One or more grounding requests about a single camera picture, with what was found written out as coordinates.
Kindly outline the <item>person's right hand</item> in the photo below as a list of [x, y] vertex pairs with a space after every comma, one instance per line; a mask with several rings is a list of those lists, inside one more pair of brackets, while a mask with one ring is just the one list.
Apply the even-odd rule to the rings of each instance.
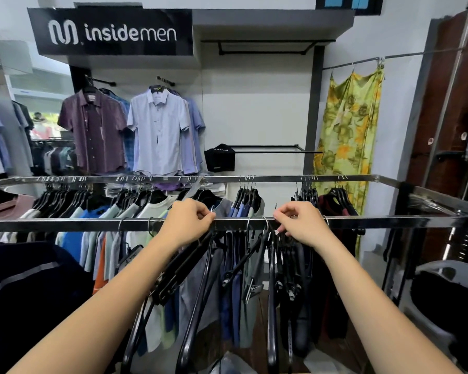
[[310, 202], [289, 201], [274, 211], [274, 218], [297, 219], [298, 235], [288, 235], [322, 254], [340, 245], [320, 211]]

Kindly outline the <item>black bag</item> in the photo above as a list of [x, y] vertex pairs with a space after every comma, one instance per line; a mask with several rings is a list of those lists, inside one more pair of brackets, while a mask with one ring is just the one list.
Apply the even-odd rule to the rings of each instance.
[[457, 335], [468, 322], [468, 288], [442, 282], [412, 282], [411, 299], [418, 310], [442, 330]]

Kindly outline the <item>thin black clothes hanger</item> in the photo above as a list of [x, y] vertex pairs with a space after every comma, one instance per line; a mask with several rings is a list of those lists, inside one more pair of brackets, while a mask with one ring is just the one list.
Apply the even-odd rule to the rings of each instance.
[[177, 358], [175, 374], [189, 374], [191, 357], [193, 355], [194, 341], [196, 339], [200, 321], [211, 291], [209, 289], [209, 279], [210, 273], [212, 271], [212, 262], [215, 257], [215, 250], [213, 248], [213, 245], [214, 242], [212, 241], [210, 247], [203, 256], [206, 257], [204, 272], [201, 278], [200, 287], [198, 289], [189, 324], [185, 332], [184, 340]]

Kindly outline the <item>brown wooden door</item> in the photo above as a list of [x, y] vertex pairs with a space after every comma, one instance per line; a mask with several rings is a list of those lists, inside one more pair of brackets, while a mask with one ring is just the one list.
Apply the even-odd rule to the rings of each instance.
[[415, 96], [416, 132], [406, 181], [461, 198], [468, 182], [468, 11], [432, 20]]

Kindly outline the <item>black ceiling-mounted rail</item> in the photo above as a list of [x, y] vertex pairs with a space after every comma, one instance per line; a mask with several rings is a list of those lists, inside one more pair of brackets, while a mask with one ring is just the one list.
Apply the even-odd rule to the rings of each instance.
[[[202, 39], [202, 44], [215, 44], [218, 50], [218, 56], [227, 55], [298, 55], [306, 56], [311, 49], [317, 46], [325, 46], [330, 43], [335, 43], [336, 39]], [[226, 50], [224, 44], [233, 46], [253, 46], [255, 49], [235, 49]], [[266, 46], [289, 46], [289, 45], [303, 45], [303, 49], [289, 49], [289, 50], [262, 50], [261, 47]]]

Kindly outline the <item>blue checked shirt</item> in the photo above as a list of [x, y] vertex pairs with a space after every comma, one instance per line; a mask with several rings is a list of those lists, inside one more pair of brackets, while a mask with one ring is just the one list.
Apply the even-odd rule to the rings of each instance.
[[[130, 106], [131, 106], [130, 102], [116, 95], [112, 90], [109, 90], [106, 88], [99, 88], [99, 90], [100, 92], [106, 94], [108, 97], [119, 102], [120, 106], [123, 109], [123, 112], [125, 113], [125, 118], [127, 119], [129, 115], [129, 111], [130, 111]], [[134, 160], [135, 160], [135, 154], [134, 154], [135, 132], [128, 128], [125, 128], [122, 134], [123, 134], [124, 151], [125, 151], [128, 171], [132, 171], [133, 166], [134, 166]]]

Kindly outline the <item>person's left forearm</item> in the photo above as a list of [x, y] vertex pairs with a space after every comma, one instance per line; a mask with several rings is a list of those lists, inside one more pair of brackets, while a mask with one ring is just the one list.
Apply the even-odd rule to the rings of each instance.
[[103, 374], [175, 248], [156, 236], [6, 374]]

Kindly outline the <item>person's right forearm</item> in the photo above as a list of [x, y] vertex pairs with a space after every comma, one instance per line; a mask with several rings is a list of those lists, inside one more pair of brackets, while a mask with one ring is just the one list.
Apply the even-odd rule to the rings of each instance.
[[463, 374], [376, 285], [332, 232], [324, 259], [375, 374]]

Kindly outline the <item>black shop sign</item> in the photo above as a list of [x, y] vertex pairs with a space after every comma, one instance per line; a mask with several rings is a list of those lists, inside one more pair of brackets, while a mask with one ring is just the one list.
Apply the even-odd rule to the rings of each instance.
[[28, 8], [43, 56], [193, 56], [190, 9]]

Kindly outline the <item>dark framed window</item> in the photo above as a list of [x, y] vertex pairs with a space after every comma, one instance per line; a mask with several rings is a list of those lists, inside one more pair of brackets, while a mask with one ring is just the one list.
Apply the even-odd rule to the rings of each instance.
[[356, 16], [379, 16], [383, 0], [316, 0], [315, 9], [344, 9], [355, 11]]

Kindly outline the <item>chrome clothes rack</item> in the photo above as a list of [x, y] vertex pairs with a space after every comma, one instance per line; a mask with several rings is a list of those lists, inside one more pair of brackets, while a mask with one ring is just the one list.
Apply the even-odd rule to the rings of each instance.
[[[407, 229], [407, 228], [452, 228], [468, 226], [468, 201], [445, 195], [427, 188], [379, 176], [192, 176], [192, 177], [137, 177], [137, 176], [46, 176], [9, 177], [0, 179], [0, 188], [16, 184], [154, 184], [175, 182], [193, 184], [197, 190], [207, 183], [280, 183], [301, 182], [302, 185], [324, 181], [374, 182], [398, 190], [393, 215], [325, 216], [332, 229]], [[6, 232], [151, 232], [158, 231], [163, 219], [158, 218], [17, 218], [0, 219], [0, 237]]]

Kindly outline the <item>row of grey-blue wall shirts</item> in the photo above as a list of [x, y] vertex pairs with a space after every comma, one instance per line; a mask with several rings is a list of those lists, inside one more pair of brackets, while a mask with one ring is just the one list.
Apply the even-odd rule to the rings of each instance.
[[0, 171], [12, 176], [31, 176], [33, 159], [29, 125], [20, 108], [0, 99]]

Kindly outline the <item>row of black hangers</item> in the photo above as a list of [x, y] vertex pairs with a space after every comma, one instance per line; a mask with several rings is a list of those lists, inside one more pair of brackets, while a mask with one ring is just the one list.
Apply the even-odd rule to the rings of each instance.
[[161, 215], [176, 200], [151, 177], [117, 176], [109, 182], [88, 177], [42, 177], [44, 193], [25, 218], [135, 218], [151, 207]]

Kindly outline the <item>maroon short-sleeve shirt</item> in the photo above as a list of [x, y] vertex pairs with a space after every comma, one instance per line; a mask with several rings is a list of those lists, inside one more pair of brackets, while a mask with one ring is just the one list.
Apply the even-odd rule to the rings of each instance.
[[121, 104], [93, 89], [64, 99], [58, 126], [74, 137], [77, 166], [84, 174], [103, 175], [127, 165], [123, 131], [127, 120]]

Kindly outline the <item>pale blue short-sleeve shirt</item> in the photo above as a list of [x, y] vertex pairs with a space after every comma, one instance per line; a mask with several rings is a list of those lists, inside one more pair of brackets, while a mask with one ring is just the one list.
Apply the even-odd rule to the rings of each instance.
[[171, 176], [182, 170], [181, 132], [191, 125], [186, 102], [167, 88], [130, 102], [127, 128], [135, 133], [133, 170]]

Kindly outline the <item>black hanger with long neck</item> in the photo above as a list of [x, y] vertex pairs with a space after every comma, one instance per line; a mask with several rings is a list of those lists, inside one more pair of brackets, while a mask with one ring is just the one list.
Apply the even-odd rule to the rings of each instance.
[[268, 333], [267, 333], [267, 359], [268, 359], [268, 374], [279, 374], [279, 349], [278, 349], [278, 331], [277, 331], [277, 312], [276, 312], [276, 250], [277, 238], [275, 229], [271, 222], [267, 221], [269, 228], [269, 245], [268, 245], [268, 264], [269, 264], [269, 281], [268, 281]]

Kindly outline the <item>periwinkle short-sleeve shirt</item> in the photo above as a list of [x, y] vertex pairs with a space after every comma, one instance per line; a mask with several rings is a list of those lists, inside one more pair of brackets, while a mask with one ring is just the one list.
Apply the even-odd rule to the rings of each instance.
[[200, 134], [206, 128], [202, 115], [195, 101], [183, 99], [189, 115], [189, 126], [180, 132], [181, 170], [185, 175], [199, 173], [203, 165], [203, 151]]

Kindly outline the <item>mauve t-shirt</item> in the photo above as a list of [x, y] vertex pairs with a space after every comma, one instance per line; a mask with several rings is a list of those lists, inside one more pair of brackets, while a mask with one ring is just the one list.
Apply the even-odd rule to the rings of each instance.
[[0, 203], [0, 220], [19, 219], [25, 212], [32, 209], [35, 197], [31, 195], [17, 195], [11, 201]]

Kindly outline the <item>navy garment with grey stripe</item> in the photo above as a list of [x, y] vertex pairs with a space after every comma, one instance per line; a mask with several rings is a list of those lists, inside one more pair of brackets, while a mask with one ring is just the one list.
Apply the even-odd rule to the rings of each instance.
[[0, 374], [87, 301], [92, 276], [49, 241], [0, 243]]

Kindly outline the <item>thin metal hanging rod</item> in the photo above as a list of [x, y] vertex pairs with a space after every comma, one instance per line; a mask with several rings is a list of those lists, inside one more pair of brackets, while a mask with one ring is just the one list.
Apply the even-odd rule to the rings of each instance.
[[362, 60], [357, 60], [357, 61], [352, 61], [348, 63], [343, 63], [343, 64], [338, 64], [338, 65], [333, 65], [333, 66], [328, 66], [328, 67], [323, 67], [323, 71], [325, 70], [334, 70], [338, 68], [344, 68], [348, 66], [355, 66], [358, 64], [363, 64], [363, 63], [368, 63], [368, 62], [381, 62], [384, 60], [391, 60], [391, 59], [398, 59], [398, 58], [407, 58], [407, 57], [415, 57], [415, 56], [425, 56], [425, 55], [431, 55], [431, 54], [438, 54], [438, 53], [446, 53], [446, 52], [459, 52], [464, 50], [464, 47], [456, 47], [456, 48], [445, 48], [445, 49], [436, 49], [436, 50], [425, 50], [421, 52], [412, 52], [412, 53], [404, 53], [404, 54], [396, 54], [396, 55], [388, 55], [388, 56], [382, 56], [382, 57], [372, 57], [368, 59], [362, 59]]

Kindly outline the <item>group of dark garments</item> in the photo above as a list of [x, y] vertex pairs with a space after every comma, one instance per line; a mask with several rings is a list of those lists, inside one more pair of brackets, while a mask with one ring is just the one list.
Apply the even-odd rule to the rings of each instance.
[[[341, 200], [338, 197], [339, 192], [338, 188], [332, 188], [328, 194], [318, 196], [316, 204], [310, 201], [306, 202], [310, 202], [317, 208], [324, 219], [328, 216], [357, 216], [358, 213], [353, 208], [348, 197], [344, 195], [343, 200]], [[303, 200], [302, 198], [296, 199], [292, 197], [291, 201]], [[357, 236], [363, 235], [364, 230], [356, 228], [331, 229], [331, 231], [350, 254], [355, 257]], [[314, 248], [308, 245], [302, 245], [306, 249], [314, 250]], [[345, 339], [348, 331], [349, 315], [332, 280], [331, 273], [325, 264], [323, 254], [317, 251], [313, 253], [310, 275], [310, 285], [308, 286], [305, 298], [309, 301], [309, 325], [312, 343], [318, 345], [325, 340]]]

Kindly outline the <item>yellow floral dress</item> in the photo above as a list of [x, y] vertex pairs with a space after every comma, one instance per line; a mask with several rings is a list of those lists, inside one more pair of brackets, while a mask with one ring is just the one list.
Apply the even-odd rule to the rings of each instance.
[[330, 75], [318, 153], [313, 158], [314, 175], [340, 177], [339, 181], [315, 182], [313, 187], [320, 194], [336, 185], [343, 187], [359, 215], [364, 212], [369, 182], [345, 178], [371, 174], [383, 81], [383, 64], [369, 75], [352, 71], [341, 83]]

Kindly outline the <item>black wall post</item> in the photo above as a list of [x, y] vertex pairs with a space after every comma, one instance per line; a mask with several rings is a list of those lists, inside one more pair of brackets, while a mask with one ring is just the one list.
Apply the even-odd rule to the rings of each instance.
[[324, 63], [324, 46], [316, 46], [313, 51], [310, 97], [306, 130], [305, 151], [315, 151], [317, 145], [317, 126], [319, 103], [322, 86], [322, 71]]

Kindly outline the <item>white plastic chair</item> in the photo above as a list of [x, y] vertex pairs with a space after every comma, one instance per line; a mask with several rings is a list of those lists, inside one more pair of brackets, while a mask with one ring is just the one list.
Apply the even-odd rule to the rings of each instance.
[[395, 295], [400, 295], [400, 310], [412, 323], [450, 359], [455, 360], [451, 348], [457, 341], [457, 335], [448, 333], [425, 317], [411, 299], [412, 282], [448, 282], [468, 288], [468, 263], [456, 260], [439, 260], [416, 267], [412, 278], [406, 280], [406, 289], [400, 292], [397, 285]]

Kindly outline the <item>black wall rail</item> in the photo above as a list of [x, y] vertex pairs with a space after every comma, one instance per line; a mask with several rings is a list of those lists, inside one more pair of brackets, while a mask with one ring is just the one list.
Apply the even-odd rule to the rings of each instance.
[[236, 153], [244, 154], [303, 154], [303, 155], [315, 155], [321, 154], [321, 150], [306, 150], [301, 147], [299, 144], [266, 144], [266, 145], [240, 145], [232, 144], [230, 145]]

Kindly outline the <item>black cap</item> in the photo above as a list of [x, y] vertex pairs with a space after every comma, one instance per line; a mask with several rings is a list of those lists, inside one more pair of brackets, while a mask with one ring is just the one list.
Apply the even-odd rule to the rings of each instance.
[[206, 168], [209, 172], [235, 171], [236, 151], [227, 144], [204, 151]]

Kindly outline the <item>distant rack of clothes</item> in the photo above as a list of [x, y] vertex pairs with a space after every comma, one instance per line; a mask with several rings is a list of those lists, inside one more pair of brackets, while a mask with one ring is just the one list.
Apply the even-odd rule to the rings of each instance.
[[65, 139], [36, 139], [30, 142], [33, 176], [76, 176], [80, 174], [75, 143]]

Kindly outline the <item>thick black clip hanger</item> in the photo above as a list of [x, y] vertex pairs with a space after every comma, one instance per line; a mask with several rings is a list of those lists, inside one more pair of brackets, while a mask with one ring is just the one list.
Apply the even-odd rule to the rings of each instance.
[[176, 289], [199, 263], [217, 235], [217, 232], [207, 232], [171, 260], [150, 292], [154, 305], [164, 306], [168, 302]]

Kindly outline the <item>clear plastic bag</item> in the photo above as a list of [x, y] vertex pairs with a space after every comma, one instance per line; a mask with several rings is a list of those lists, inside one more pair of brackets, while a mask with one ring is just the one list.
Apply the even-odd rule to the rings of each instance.
[[226, 352], [221, 358], [217, 359], [207, 374], [258, 374], [247, 362], [240, 356]]

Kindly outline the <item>person's left hand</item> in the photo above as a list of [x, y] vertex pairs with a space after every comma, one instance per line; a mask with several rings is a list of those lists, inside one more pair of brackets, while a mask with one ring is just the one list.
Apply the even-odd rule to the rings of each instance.
[[193, 219], [215, 219], [216, 213], [210, 211], [205, 204], [187, 198], [175, 201], [168, 211], [160, 231], [153, 238], [171, 252], [184, 247], [199, 238], [191, 238]]

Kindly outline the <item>row of pastel t-shirts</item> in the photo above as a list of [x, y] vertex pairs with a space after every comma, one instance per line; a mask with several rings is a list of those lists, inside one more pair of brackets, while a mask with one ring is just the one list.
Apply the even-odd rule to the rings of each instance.
[[[163, 218], [175, 200], [176, 197], [168, 196], [164, 201], [148, 203], [136, 216], [137, 218]], [[81, 208], [78, 207], [76, 209], [78, 211], [75, 211], [70, 218], [99, 217], [99, 219], [114, 219], [115, 217], [133, 217], [137, 209], [138, 206], [133, 204], [117, 217], [116, 215], [120, 212], [118, 206], [102, 206], [93, 212], [81, 211]], [[16, 232], [1, 233], [0, 243], [18, 243], [17, 234]], [[147, 231], [124, 232], [124, 236], [120, 237], [118, 232], [59, 232], [56, 235], [55, 244], [70, 253], [85, 271], [93, 274], [93, 279], [96, 282], [93, 293], [95, 294], [134, 258], [133, 253], [130, 254], [130, 258], [124, 258], [128, 254], [127, 250], [133, 250], [138, 245], [146, 247], [156, 234], [157, 232]], [[123, 259], [124, 265], [117, 269], [120, 259]], [[145, 326], [147, 352], [156, 350], [160, 344], [164, 349], [173, 344], [170, 339], [175, 337], [175, 332], [173, 332], [173, 326], [170, 328], [172, 332], [167, 333], [163, 307], [154, 306]]]

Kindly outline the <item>white plastic bag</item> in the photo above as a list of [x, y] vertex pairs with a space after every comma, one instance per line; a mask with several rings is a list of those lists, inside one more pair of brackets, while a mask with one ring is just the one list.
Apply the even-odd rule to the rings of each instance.
[[310, 374], [356, 374], [326, 353], [313, 349], [303, 360]]

